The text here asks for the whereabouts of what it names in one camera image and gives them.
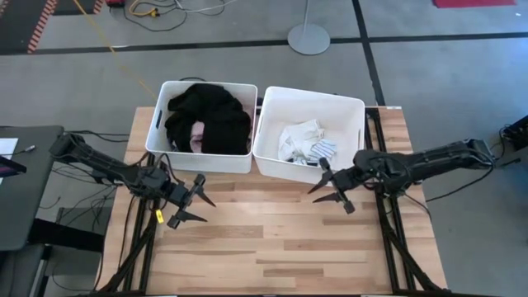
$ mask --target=wooden tabletop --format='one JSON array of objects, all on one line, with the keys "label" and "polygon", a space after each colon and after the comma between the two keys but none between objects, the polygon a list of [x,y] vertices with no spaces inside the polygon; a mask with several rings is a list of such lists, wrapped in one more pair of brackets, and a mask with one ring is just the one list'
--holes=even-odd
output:
[{"label": "wooden tabletop", "polygon": [[[388,151],[410,153],[401,109],[380,107]],[[152,107],[137,109],[125,161],[143,155]],[[192,172],[176,172],[192,182]],[[375,196],[363,187],[348,191],[356,212],[336,203],[312,204],[329,193],[307,195],[311,185],[262,176],[253,162],[248,174],[207,173],[205,191],[216,208],[194,199],[188,209],[208,223],[186,222],[178,230],[157,228],[148,281],[149,294],[359,294],[390,292]],[[408,194],[424,202],[422,188]],[[116,272],[131,196],[120,188],[106,235],[102,287]],[[133,204],[125,238],[127,255],[134,229]],[[431,221],[419,205],[399,199],[409,252],[441,287],[446,287]],[[166,219],[176,211],[168,205]],[[397,252],[402,288],[404,274]],[[143,254],[136,267],[141,267]],[[139,285],[134,271],[133,288]]]}]

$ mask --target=white stand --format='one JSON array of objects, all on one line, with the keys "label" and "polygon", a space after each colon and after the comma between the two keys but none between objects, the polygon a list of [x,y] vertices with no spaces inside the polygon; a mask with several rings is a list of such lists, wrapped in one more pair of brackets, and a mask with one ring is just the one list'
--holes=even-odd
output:
[{"label": "white stand", "polygon": [[288,33],[288,44],[300,54],[321,54],[330,46],[330,35],[321,26],[308,24],[310,0],[306,0],[304,22]]}]

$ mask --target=pink cloth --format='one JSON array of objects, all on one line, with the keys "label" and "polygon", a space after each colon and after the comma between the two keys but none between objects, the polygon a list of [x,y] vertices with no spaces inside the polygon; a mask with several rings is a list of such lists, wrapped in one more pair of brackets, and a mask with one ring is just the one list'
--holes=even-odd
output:
[{"label": "pink cloth", "polygon": [[204,123],[197,121],[191,129],[191,150],[193,153],[201,153],[201,139],[204,137]]}]

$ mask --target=concrete floor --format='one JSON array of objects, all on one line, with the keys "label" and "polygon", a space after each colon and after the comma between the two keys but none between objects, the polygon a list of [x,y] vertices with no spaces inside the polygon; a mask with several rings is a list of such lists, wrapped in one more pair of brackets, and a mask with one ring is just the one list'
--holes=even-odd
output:
[{"label": "concrete floor", "polygon": [[[202,7],[216,0],[186,1]],[[437,9],[424,0],[362,0],[370,36],[446,35],[528,31],[528,1],[512,7]],[[215,17],[190,15],[170,33],[150,33],[103,10],[96,21],[113,45],[283,40],[303,19],[304,1],[238,1]],[[157,26],[177,18],[161,18]],[[357,37],[348,0],[313,1],[311,17],[332,37]],[[39,49],[101,46],[82,16],[52,16]],[[465,138],[497,141],[497,131],[528,114],[527,39],[428,41],[372,44],[387,105],[403,106],[415,150]],[[153,89],[167,80],[199,76],[210,81],[295,87],[358,97],[375,105],[361,44],[331,45],[306,57],[288,46],[182,49],[119,53]],[[110,54],[51,54],[0,57],[2,125],[61,124],[67,129],[126,133],[137,106],[154,101],[116,67]],[[123,144],[88,139],[122,158]],[[516,164],[487,180],[429,204],[449,287],[461,293],[524,296],[528,291],[528,169]],[[443,194],[480,176],[457,171],[424,184],[427,197]],[[39,216],[54,219],[59,207],[73,207],[99,186],[52,176],[42,205],[57,196],[56,208]],[[86,217],[78,222],[91,224]],[[65,261],[57,250],[55,278],[61,285],[92,288],[98,255]],[[71,295],[49,283],[48,296]]]}]

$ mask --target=white storage bin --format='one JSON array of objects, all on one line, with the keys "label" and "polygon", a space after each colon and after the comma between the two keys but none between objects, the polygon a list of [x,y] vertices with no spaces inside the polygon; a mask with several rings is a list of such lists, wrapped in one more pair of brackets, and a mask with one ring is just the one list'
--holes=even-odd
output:
[{"label": "white storage bin", "polygon": [[356,152],[365,142],[365,103],[362,100],[295,90],[285,87],[266,89],[253,154],[262,175],[316,184],[320,167],[299,165],[278,159],[279,136],[288,125],[317,119],[324,138],[337,145],[330,161],[333,171],[353,165]]},{"label": "white storage bin", "polygon": [[191,170],[198,172],[229,172],[248,173],[251,170],[253,135],[255,129],[255,112],[257,107],[257,87],[249,84],[226,83],[226,82],[204,82],[224,87],[243,105],[244,111],[252,119],[252,132],[250,137],[251,148],[247,155],[222,155],[210,153],[179,153],[171,150],[167,139],[165,120],[172,114],[167,110],[168,102],[174,97],[182,94],[187,88],[196,82],[165,82],[159,92],[158,103],[154,111],[154,117],[148,131],[147,151],[156,156],[167,153],[171,159],[172,168],[179,170]]}]

